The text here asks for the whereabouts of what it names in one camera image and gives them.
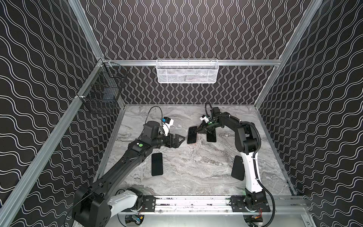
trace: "black patterned wall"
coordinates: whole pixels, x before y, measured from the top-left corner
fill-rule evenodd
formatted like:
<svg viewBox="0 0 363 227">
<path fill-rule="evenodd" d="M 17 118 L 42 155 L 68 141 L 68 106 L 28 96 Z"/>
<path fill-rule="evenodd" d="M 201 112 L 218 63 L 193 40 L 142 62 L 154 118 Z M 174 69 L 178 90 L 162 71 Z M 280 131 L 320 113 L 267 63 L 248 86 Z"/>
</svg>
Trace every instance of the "black patterned wall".
<svg viewBox="0 0 363 227">
<path fill-rule="evenodd" d="M 119 69 L 111 73 L 120 75 Z M 131 67 L 120 84 L 121 96 L 128 104 L 254 104 L 272 69 L 221 66 L 214 84 L 160 84 L 155 67 Z"/>
<path fill-rule="evenodd" d="M 0 0 L 0 206 L 96 59 L 66 0 Z"/>
<path fill-rule="evenodd" d="M 260 108 L 318 227 L 363 226 L 363 1 L 324 0 Z"/>
<path fill-rule="evenodd" d="M 117 114 L 93 115 L 82 106 L 11 226 L 63 225 L 74 191 L 92 184 L 116 119 Z M 72 223 L 69 214 L 66 226 Z"/>
<path fill-rule="evenodd" d="M 81 0 L 106 59 L 278 59 L 310 0 Z"/>
</svg>

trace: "black robotic arm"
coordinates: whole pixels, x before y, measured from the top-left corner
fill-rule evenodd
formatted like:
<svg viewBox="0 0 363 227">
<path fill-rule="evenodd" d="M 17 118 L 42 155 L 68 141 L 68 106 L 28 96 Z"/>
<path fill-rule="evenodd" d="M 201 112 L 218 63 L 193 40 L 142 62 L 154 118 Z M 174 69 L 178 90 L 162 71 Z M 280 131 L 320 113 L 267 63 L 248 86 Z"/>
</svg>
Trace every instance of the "black robotic arm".
<svg viewBox="0 0 363 227">
<path fill-rule="evenodd" d="M 247 210 L 259 210 L 270 212 L 270 208 L 266 206 L 266 192 L 270 195 L 273 205 L 273 213 L 270 221 L 265 225 L 268 226 L 274 217 L 275 203 L 272 194 L 262 185 L 260 181 L 260 173 L 257 165 L 258 150 L 261 147 L 261 137 L 256 129 L 254 123 L 241 121 L 238 118 L 231 116 L 228 112 L 221 112 L 218 107 L 211 107 L 211 116 L 207 112 L 207 105 L 205 105 L 206 115 L 203 115 L 201 125 L 196 129 L 195 133 L 211 134 L 215 133 L 218 127 L 225 127 L 232 129 L 235 132 L 235 146 L 241 153 L 245 174 L 246 174 L 246 196 L 242 206 Z"/>
<path fill-rule="evenodd" d="M 163 126 L 170 128 L 170 118 L 163 118 Z M 144 130 L 128 145 L 122 158 L 100 179 L 89 187 L 80 187 L 74 195 L 72 217 L 85 227 L 104 227 L 110 218 L 126 208 L 140 210 L 142 194 L 135 190 L 126 190 L 122 195 L 115 196 L 116 187 L 127 175 L 155 148 L 162 146 L 178 148 L 185 137 L 165 132 L 160 123 L 149 121 Z"/>
</svg>

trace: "black wire basket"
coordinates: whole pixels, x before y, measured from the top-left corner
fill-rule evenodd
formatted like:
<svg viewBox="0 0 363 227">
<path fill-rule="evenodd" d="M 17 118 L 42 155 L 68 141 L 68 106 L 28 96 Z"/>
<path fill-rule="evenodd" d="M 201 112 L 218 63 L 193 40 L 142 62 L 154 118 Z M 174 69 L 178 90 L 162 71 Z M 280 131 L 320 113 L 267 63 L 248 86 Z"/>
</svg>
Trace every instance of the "black wire basket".
<svg viewBox="0 0 363 227">
<path fill-rule="evenodd" d="M 104 64 L 88 87 L 86 97 L 81 98 L 86 109 L 92 114 L 116 113 L 119 108 L 117 101 L 120 97 L 121 84 L 126 75 L 125 67 Z"/>
</svg>

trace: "marble table surface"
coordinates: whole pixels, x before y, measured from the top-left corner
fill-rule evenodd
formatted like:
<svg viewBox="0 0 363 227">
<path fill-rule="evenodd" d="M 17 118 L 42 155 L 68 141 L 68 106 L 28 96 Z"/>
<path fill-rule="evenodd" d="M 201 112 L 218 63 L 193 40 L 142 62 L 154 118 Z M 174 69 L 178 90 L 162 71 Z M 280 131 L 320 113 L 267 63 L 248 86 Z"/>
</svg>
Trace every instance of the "marble table surface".
<svg viewBox="0 0 363 227">
<path fill-rule="evenodd" d="M 151 106 L 126 106 L 125 116 L 118 131 L 105 172 L 124 154 L 127 145 L 139 136 Z M 172 134 L 187 137 L 188 128 L 201 123 L 204 106 L 160 106 L 163 115 L 174 119 Z M 242 121 L 253 122 L 261 135 L 262 145 L 258 152 L 261 182 L 273 195 L 291 195 L 286 179 L 268 143 L 253 106 L 218 106 L 222 112 Z M 153 108 L 149 120 L 160 120 L 160 110 Z M 231 177 L 233 160 L 240 153 L 234 145 L 234 132 L 225 127 L 217 128 L 217 142 L 209 143 L 206 136 L 198 134 L 197 143 L 185 140 L 178 148 L 162 147 L 153 153 L 163 154 L 164 174 L 151 176 L 151 155 L 136 167 L 119 188 L 133 187 L 151 195 L 244 195 L 246 180 Z"/>
</svg>

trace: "black smartphone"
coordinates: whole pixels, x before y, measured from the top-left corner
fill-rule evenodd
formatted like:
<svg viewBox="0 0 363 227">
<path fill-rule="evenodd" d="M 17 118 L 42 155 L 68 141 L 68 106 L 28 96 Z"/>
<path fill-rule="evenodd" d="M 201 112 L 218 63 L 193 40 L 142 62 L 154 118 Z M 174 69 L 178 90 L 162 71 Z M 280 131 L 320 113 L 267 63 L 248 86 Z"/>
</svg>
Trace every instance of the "black smartphone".
<svg viewBox="0 0 363 227">
<path fill-rule="evenodd" d="M 154 153 L 151 155 L 151 175 L 159 176 L 163 175 L 163 154 Z"/>
<path fill-rule="evenodd" d="M 187 144 L 197 142 L 197 132 L 196 132 L 197 128 L 198 128 L 198 126 L 189 127 Z"/>
<path fill-rule="evenodd" d="M 231 176 L 240 181 L 245 179 L 245 165 L 241 156 L 235 156 Z"/>
<path fill-rule="evenodd" d="M 217 142 L 216 129 L 212 129 L 212 133 L 207 133 L 207 142 Z"/>
</svg>

